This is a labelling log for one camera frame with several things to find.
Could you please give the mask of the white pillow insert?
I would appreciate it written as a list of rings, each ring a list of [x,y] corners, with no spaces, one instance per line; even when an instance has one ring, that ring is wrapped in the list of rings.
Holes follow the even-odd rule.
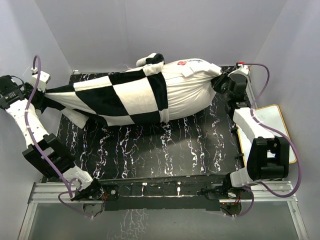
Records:
[[[200,58],[165,63],[161,54],[151,54],[137,61],[140,73],[131,118],[160,123],[193,115],[212,102],[216,91],[213,79],[222,75],[221,67]]]

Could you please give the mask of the black white checkered pillowcase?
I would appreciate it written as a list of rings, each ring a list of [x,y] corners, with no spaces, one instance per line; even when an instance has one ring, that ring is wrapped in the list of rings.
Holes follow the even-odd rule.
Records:
[[[127,71],[48,89],[42,108],[60,111],[81,129],[90,120],[108,127],[167,123],[164,65],[164,56],[152,53]]]

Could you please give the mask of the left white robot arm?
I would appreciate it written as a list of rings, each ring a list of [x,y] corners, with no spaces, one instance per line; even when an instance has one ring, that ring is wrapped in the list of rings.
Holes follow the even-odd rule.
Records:
[[[99,181],[78,167],[67,147],[40,122],[37,109],[44,102],[45,88],[13,79],[0,78],[0,108],[14,119],[25,139],[23,157],[46,178],[61,179],[71,201],[100,199],[104,188]]]

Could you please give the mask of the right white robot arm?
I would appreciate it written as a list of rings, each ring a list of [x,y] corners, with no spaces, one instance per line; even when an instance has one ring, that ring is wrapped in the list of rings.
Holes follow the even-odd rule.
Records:
[[[228,173],[220,187],[230,199],[239,195],[244,186],[283,179],[289,174],[290,144],[254,120],[254,110],[245,98],[247,83],[247,77],[240,73],[224,72],[211,80],[213,90],[224,97],[227,115],[251,143],[246,167]]]

